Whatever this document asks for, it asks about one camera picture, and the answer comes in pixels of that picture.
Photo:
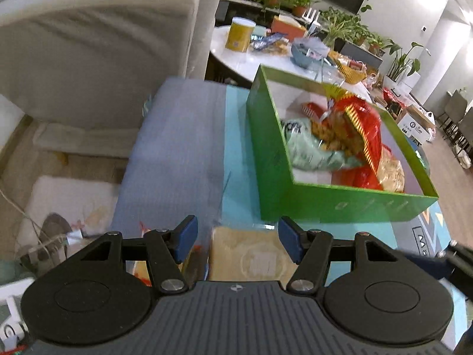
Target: blue gripper pad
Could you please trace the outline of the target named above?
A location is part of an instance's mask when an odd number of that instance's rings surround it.
[[[199,232],[197,218],[194,215],[186,217],[173,231],[176,242],[173,257],[176,263],[182,263],[197,239]]]
[[[282,217],[278,221],[278,236],[286,252],[292,261],[300,264],[304,258],[304,248],[300,241],[300,235],[304,230],[291,219]]]

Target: light green bag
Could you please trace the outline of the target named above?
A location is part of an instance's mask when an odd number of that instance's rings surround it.
[[[361,167],[356,157],[346,157],[343,151],[323,150],[323,142],[310,131],[309,119],[281,121],[281,124],[294,168],[303,171],[338,171]]]

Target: cardboard box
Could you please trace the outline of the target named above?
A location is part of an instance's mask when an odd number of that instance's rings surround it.
[[[269,84],[273,83],[279,85],[271,90]],[[281,103],[272,95],[286,100],[285,109],[278,108]],[[383,121],[383,142],[403,165],[406,193],[314,183],[298,175],[289,160],[281,119],[294,119],[294,111],[300,108],[298,100],[307,101],[307,96],[324,99],[322,84],[260,66],[248,96],[247,113],[263,220],[276,222],[287,215],[302,222],[407,222],[438,200],[409,141],[382,109],[378,112]]]
[[[289,41],[294,41],[294,39],[303,37],[306,33],[306,28],[301,26],[300,28],[295,27],[294,25],[287,24],[286,22],[281,21],[277,16],[273,18],[273,23],[271,24],[271,31],[273,33],[284,33],[284,37]]]
[[[403,109],[396,122],[401,131],[418,146],[430,138],[429,128],[434,128],[432,122],[414,105]]]

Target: orange box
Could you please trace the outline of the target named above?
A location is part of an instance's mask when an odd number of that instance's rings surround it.
[[[297,28],[294,25],[289,25],[281,21],[277,16],[274,17],[273,23],[271,24],[271,32],[284,33],[284,37],[289,41],[294,41],[298,37],[303,37],[306,33],[306,28]]]

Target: snack bag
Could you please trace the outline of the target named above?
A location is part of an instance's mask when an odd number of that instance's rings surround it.
[[[327,111],[316,103],[303,103],[302,112],[313,122],[322,122],[327,116]]]
[[[327,115],[328,127],[337,139],[377,173],[381,160],[381,118],[366,101],[352,93],[331,99]]]
[[[383,145],[382,157],[376,175],[372,174],[368,166],[342,169],[332,174],[332,184],[402,193],[404,192],[405,176],[401,162],[393,156],[388,147]]]
[[[337,171],[361,166],[354,156],[346,156],[341,148],[313,136],[309,119],[281,121],[281,125],[294,168],[303,171]]]

